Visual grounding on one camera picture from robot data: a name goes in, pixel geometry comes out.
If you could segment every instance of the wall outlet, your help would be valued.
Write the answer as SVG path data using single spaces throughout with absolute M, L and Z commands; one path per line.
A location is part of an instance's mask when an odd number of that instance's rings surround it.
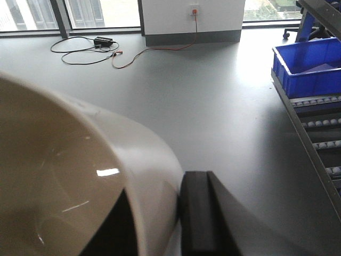
M 194 9 L 197 10 L 197 15 L 199 15 L 201 13 L 200 4 L 190 4 L 189 5 L 189 14 L 190 14 L 190 16 L 194 16 L 194 14 L 193 14 L 193 10 Z

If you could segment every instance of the white wall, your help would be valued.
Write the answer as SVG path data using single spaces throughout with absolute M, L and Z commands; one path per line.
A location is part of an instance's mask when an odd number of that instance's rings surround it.
M 142 0 L 145 34 L 195 32 L 190 4 L 200 4 L 198 32 L 241 29 L 245 0 Z

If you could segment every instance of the blue storage crate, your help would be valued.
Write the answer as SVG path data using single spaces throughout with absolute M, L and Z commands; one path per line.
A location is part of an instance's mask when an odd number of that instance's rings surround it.
M 288 98 L 341 93 L 341 42 L 319 39 L 273 48 L 273 71 Z

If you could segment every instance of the gray vinyl floor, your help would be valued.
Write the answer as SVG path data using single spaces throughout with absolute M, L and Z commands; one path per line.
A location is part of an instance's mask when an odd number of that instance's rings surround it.
M 131 118 L 162 137 L 184 170 L 214 171 L 253 218 L 231 227 L 243 255 L 339 255 L 341 224 L 271 81 L 282 34 L 249 29 L 240 43 L 149 51 L 122 70 L 110 60 L 65 65 L 50 52 L 59 37 L 2 38 L 0 70 Z M 117 65 L 145 48 L 141 35 L 112 38 L 124 51 Z

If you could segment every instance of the window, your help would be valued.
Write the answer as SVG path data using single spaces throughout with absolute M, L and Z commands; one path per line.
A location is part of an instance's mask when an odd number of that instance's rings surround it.
M 300 19 L 295 0 L 246 0 L 244 21 Z
M 137 0 L 66 0 L 72 28 L 139 27 Z
M 0 31 L 58 29 L 49 0 L 0 0 Z

